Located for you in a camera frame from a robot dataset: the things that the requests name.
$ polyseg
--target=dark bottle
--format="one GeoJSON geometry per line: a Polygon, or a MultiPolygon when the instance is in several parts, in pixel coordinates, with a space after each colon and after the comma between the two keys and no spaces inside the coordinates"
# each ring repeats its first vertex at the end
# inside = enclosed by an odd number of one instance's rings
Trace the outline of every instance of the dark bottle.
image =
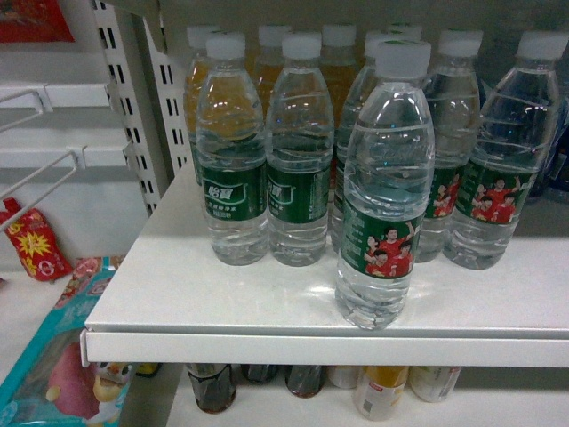
{"type": "Polygon", "coordinates": [[[286,388],[297,398],[311,398],[322,390],[325,369],[321,365],[292,365],[287,367],[286,388]]]}
{"type": "Polygon", "coordinates": [[[241,365],[241,373],[251,384],[265,384],[275,378],[278,365],[241,365]]]}
{"type": "Polygon", "coordinates": [[[231,365],[187,363],[186,368],[197,407],[208,414],[218,414],[231,406],[236,395],[231,365]]]}

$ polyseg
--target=white bottle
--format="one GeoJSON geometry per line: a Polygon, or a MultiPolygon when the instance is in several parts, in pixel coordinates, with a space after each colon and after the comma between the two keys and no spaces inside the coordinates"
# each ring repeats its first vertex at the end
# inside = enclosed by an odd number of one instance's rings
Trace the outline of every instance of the white bottle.
{"type": "Polygon", "coordinates": [[[193,25],[189,26],[186,31],[190,48],[190,62],[184,86],[184,116],[188,128],[188,143],[194,163],[196,181],[198,185],[202,185],[202,174],[197,161],[196,108],[199,91],[204,84],[209,68],[205,41],[211,33],[220,31],[220,27],[217,25],[193,25]]]}
{"type": "Polygon", "coordinates": [[[409,384],[426,402],[442,402],[453,391],[460,374],[461,367],[411,367],[409,384]]]}

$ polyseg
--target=red snack package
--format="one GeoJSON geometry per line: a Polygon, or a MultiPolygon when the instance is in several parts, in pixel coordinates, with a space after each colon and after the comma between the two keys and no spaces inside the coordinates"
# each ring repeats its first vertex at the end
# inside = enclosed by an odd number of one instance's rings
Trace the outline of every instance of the red snack package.
{"type": "MultiPolygon", "coordinates": [[[[0,224],[15,215],[21,206],[10,197],[4,200],[6,211],[0,212],[0,224]]],[[[32,208],[5,230],[30,277],[45,282],[61,278],[73,271],[57,247],[55,235],[47,220],[32,208]]]]}

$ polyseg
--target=lower shelf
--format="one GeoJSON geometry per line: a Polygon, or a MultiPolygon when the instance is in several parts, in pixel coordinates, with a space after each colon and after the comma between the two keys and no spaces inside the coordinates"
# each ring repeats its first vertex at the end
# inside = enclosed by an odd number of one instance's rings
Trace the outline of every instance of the lower shelf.
{"type": "MultiPolygon", "coordinates": [[[[135,379],[125,402],[121,425],[370,425],[354,407],[351,390],[326,383],[314,398],[299,399],[286,389],[282,373],[265,385],[247,383],[238,369],[234,375],[237,393],[233,405],[221,414],[208,415],[197,408],[184,367],[164,365],[155,378],[135,379]]],[[[566,427],[568,383],[568,369],[465,367],[446,401],[426,403],[407,387],[396,416],[382,425],[566,427]]]]}

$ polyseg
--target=store shelf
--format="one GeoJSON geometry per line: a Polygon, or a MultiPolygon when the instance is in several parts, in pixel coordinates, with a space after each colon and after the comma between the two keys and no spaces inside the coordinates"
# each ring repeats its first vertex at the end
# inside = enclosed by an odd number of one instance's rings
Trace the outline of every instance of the store shelf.
{"type": "MultiPolygon", "coordinates": [[[[259,386],[247,383],[236,374],[237,392],[233,405],[220,414],[208,415],[197,408],[188,375],[183,369],[181,371],[167,427],[186,425],[188,420],[199,427],[371,425],[354,406],[353,390],[341,390],[326,383],[314,398],[299,399],[288,392],[282,376],[259,386]]],[[[561,369],[465,367],[454,392],[444,402],[424,402],[406,387],[397,412],[381,425],[565,427],[569,419],[568,380],[569,373],[561,369]]]]}
{"type": "Polygon", "coordinates": [[[210,248],[188,163],[86,325],[90,361],[569,367],[567,206],[529,205],[503,259],[465,270],[415,266],[405,308],[383,331],[336,310],[336,256],[304,268],[270,254],[245,267],[210,248]]]}

